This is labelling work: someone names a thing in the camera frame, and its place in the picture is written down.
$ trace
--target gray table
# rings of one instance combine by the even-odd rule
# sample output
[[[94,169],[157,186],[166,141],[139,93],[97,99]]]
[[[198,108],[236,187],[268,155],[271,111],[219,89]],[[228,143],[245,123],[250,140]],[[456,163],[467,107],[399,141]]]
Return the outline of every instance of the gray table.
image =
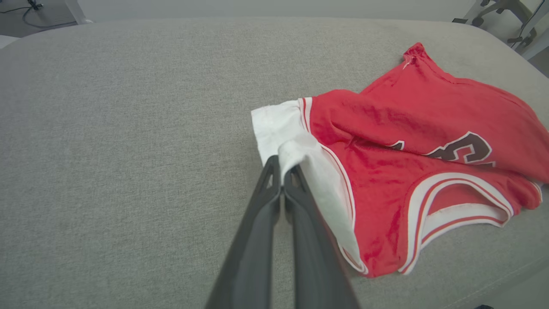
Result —
[[[137,20],[0,49],[0,307],[202,307],[261,172],[250,111],[360,91],[418,41],[549,125],[547,79],[460,24]],[[504,229],[453,230],[411,275],[351,281],[364,308],[472,308],[546,265],[548,220],[545,202]],[[281,220],[274,308],[293,305],[291,243]]]

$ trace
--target white wall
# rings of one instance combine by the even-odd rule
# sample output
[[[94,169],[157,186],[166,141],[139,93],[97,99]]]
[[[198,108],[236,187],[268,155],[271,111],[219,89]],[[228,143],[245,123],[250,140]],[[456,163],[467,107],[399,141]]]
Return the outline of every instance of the white wall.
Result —
[[[79,0],[87,18],[314,16],[452,21],[475,0]]]

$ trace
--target basketball jersey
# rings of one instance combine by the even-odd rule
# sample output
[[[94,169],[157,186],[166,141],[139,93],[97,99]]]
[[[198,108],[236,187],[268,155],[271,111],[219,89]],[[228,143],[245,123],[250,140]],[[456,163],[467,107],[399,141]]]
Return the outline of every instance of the basketball jersey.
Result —
[[[368,277],[409,273],[468,224],[502,227],[541,202],[549,134],[516,96],[443,72],[418,43],[360,93],[252,112],[261,158],[301,164],[341,253]]]

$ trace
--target cable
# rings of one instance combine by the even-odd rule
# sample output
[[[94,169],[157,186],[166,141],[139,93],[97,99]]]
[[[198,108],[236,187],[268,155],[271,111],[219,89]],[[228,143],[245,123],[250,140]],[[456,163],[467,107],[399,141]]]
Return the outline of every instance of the cable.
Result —
[[[518,34],[517,37],[521,37],[521,36],[522,36],[522,31],[524,31],[524,27],[525,27],[526,25],[528,25],[528,22],[530,21],[530,19],[532,19],[532,17],[534,17],[534,15],[536,15],[537,11],[541,8],[541,5],[542,5],[544,2],[545,2],[545,0],[542,0],[542,1],[541,1],[540,5],[538,5],[537,8],[536,8],[536,10],[532,13],[532,16],[530,16],[530,18],[526,21],[526,23],[524,23],[524,24],[522,25],[522,27],[520,27],[520,33]],[[519,44],[520,44],[520,43],[522,43],[523,41],[524,41],[524,39],[522,39],[522,41],[518,41],[518,42],[513,43],[513,45],[511,45],[511,48],[513,48],[514,45],[515,45],[516,43],[519,43]]]
[[[30,10],[32,10],[32,8],[29,8],[24,14],[23,14],[23,23],[29,25],[29,26],[33,26],[33,27],[36,27],[36,28],[39,28],[39,29],[50,29],[50,28],[53,28],[53,27],[59,27],[59,26],[65,26],[65,25],[71,25],[71,24],[74,24],[76,23],[76,21],[71,21],[69,23],[62,23],[62,24],[56,24],[56,25],[51,25],[51,26],[38,26],[38,25],[33,25],[33,24],[30,24],[26,17],[27,17],[27,14],[30,12]]]
[[[17,8],[17,9],[13,9],[13,10],[7,10],[5,12],[0,12],[2,14],[5,14],[5,13],[9,13],[9,12],[13,12],[13,11],[17,11],[17,10],[20,10],[20,9],[30,9],[32,7],[22,7],[22,8]]]

